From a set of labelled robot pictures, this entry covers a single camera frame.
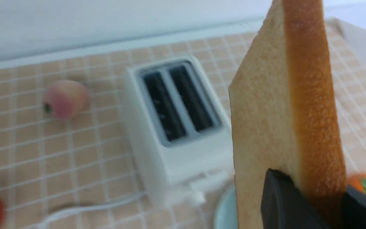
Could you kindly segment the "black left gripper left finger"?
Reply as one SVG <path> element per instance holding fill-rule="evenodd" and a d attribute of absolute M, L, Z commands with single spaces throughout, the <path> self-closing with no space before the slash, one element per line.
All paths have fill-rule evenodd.
<path fill-rule="evenodd" d="M 279 170 L 265 175 L 261 216 L 265 229 L 328 229 L 292 179 Z"/>

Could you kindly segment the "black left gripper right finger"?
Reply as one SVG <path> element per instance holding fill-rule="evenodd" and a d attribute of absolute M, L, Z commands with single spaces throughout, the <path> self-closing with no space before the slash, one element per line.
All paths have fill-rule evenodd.
<path fill-rule="evenodd" d="M 342 198 L 344 229 L 366 229 L 366 194 L 352 186 Z"/>

